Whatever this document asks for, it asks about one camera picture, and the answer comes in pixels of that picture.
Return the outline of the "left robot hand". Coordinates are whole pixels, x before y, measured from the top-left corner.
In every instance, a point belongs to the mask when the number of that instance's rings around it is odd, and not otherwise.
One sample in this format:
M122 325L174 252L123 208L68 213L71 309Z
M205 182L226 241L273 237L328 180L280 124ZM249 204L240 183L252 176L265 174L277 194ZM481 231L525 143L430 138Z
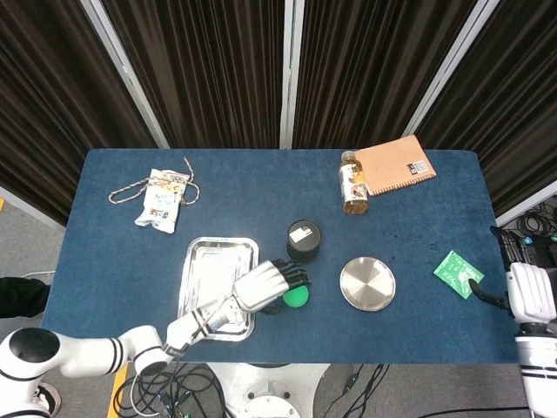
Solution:
M293 260L267 260L235 280L232 296L246 313L256 313L283 294L310 283L307 271Z

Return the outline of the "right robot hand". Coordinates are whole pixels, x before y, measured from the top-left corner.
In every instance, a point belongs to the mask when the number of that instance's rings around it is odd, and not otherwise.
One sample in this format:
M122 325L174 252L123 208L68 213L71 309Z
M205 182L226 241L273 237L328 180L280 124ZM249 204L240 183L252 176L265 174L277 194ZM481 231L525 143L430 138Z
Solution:
M499 297L481 290L473 279L468 281L472 293L481 301L505 310L519 324L548 324L556 319L556 280L548 270L537 265L532 255L534 240L492 226L491 233L500 246L506 272L506 293Z

